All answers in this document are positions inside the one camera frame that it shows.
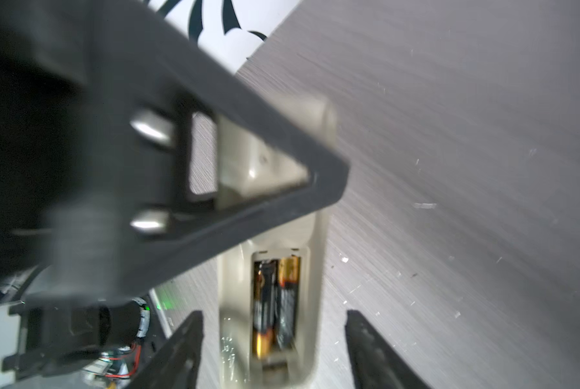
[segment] black plastic part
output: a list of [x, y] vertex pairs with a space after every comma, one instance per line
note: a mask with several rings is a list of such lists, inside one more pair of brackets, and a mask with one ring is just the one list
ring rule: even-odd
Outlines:
[[348, 311], [346, 343], [356, 389], [429, 389], [359, 311]]
[[81, 308], [19, 303], [9, 313], [20, 315], [20, 342], [17, 354], [2, 361], [2, 370], [14, 370], [17, 381], [80, 370], [101, 352], [132, 344], [140, 323], [134, 301]]
[[[141, 109], [175, 123], [173, 151], [132, 129]], [[308, 183], [214, 210], [213, 194], [188, 190], [195, 112], [222, 114], [286, 152], [308, 168]], [[17, 133], [26, 137], [11, 136]], [[0, 175], [26, 178], [11, 194], [6, 188], [16, 182], [0, 183], [0, 261], [9, 258], [0, 276], [46, 259], [56, 275], [51, 296], [76, 304], [144, 294], [247, 238], [335, 203], [348, 176], [344, 160], [132, 0], [0, 1], [3, 145], [11, 152], [0, 152]], [[16, 226], [18, 215], [5, 211], [10, 204], [26, 225]], [[161, 237], [129, 225], [149, 207], [170, 211]], [[47, 232], [21, 237], [14, 229]]]
[[173, 388], [178, 379], [179, 387], [195, 389], [202, 342], [203, 314], [193, 311], [154, 358], [135, 375], [128, 389]]

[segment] battery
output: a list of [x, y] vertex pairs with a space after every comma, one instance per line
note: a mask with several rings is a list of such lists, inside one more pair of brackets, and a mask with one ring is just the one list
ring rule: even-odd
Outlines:
[[287, 348], [294, 339], [297, 293], [299, 291], [299, 262], [296, 255], [282, 258], [278, 263], [279, 288], [276, 305], [276, 337], [279, 348]]
[[255, 263], [253, 285], [253, 353], [266, 357], [274, 344], [277, 261]]

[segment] metal pin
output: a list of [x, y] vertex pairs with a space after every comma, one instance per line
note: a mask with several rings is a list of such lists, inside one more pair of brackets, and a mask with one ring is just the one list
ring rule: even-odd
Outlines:
[[150, 110], [136, 113], [130, 120], [130, 126], [149, 141], [164, 147], [174, 145], [175, 125]]
[[155, 235], [167, 231], [169, 213], [165, 210], [145, 210], [140, 212], [130, 225], [141, 233]]

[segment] electronic component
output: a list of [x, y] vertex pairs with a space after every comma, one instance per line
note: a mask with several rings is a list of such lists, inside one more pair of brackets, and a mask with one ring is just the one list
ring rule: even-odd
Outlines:
[[271, 352], [274, 343], [275, 283], [277, 261], [255, 264], [253, 285], [253, 353], [262, 359]]
[[300, 258], [293, 255], [280, 259], [278, 263], [279, 288], [276, 304], [276, 333], [279, 348], [287, 348], [294, 339], [294, 317], [299, 289], [299, 261]]

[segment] white debris speck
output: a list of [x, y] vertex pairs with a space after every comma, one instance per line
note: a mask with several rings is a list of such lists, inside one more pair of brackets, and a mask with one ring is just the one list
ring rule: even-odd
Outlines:
[[414, 203], [413, 208], [418, 209], [433, 209], [437, 206], [435, 203]]

